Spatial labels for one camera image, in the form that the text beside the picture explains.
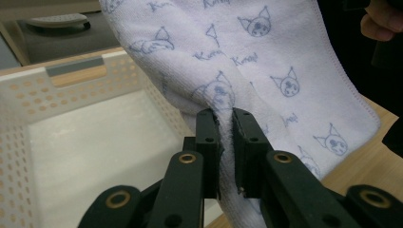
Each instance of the plastic basket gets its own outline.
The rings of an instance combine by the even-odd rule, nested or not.
[[[106,75],[55,85],[103,67]],[[107,188],[144,190],[192,135],[124,52],[0,77],[0,228],[77,227]],[[205,204],[205,223],[221,210]]]

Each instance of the table surface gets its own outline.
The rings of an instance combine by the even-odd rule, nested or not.
[[[121,47],[89,54],[74,56],[66,59],[51,61],[43,64],[23,66],[0,71],[0,76],[27,69],[62,64],[74,60],[99,56],[114,51],[123,50]],[[322,184],[339,194],[345,195],[352,185],[369,184],[383,189],[403,201],[403,159],[395,155],[384,144],[382,138],[397,120],[397,117],[368,100],[381,119],[381,127],[377,134],[361,148],[353,152],[343,163],[324,178]],[[225,216],[216,219],[208,228],[230,228]]]

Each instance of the printed towel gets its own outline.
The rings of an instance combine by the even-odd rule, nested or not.
[[[322,179],[369,140],[379,119],[349,81],[315,0],[100,0],[122,47],[195,128],[221,123],[221,208],[233,227],[265,227],[234,180],[232,107],[247,110],[276,150]]]

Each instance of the cartoon cat print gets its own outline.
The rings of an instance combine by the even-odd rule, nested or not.
[[[211,24],[211,26],[208,28],[205,35],[213,38],[216,41],[217,46],[220,47],[220,43],[219,43],[219,40],[217,39],[217,33],[216,33],[216,29],[214,28],[214,24]]]
[[[198,87],[192,96],[195,93],[200,93],[205,100],[212,98],[212,108],[216,111],[232,109],[235,104],[234,91],[222,71],[219,72],[216,80]]]
[[[276,83],[277,87],[281,90],[281,93],[285,97],[293,97],[299,93],[299,83],[297,80],[297,75],[291,66],[290,71],[288,72],[288,76],[284,78],[275,78],[270,76],[273,81]]]
[[[161,27],[157,31],[154,39],[146,40],[146,41],[145,40],[136,41],[129,48],[135,52],[141,52],[143,54],[150,54],[155,51],[163,50],[163,49],[173,50],[175,47],[169,41],[168,32],[165,30],[164,27]]]
[[[101,0],[100,5],[104,12],[112,13],[117,9],[125,0]]]
[[[270,14],[267,7],[259,13],[258,17],[253,19],[240,18],[243,28],[253,37],[261,37],[267,35],[272,27],[270,23]]]
[[[314,174],[318,179],[320,178],[320,169],[317,166],[317,163],[312,159],[311,155],[309,155],[305,150],[299,147],[299,151],[296,153],[296,156],[302,161],[303,164]]]
[[[321,146],[327,148],[331,152],[335,153],[338,156],[344,155],[348,150],[348,144],[346,141],[338,134],[336,128],[330,123],[329,135],[326,137],[317,137],[314,138],[320,143]]]

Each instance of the finger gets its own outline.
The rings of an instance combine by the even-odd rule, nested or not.
[[[372,0],[365,10],[381,27],[394,32],[403,31],[403,11],[393,8],[386,0]]]
[[[368,14],[362,17],[361,33],[377,41],[390,41],[394,37],[394,32],[378,25]]]

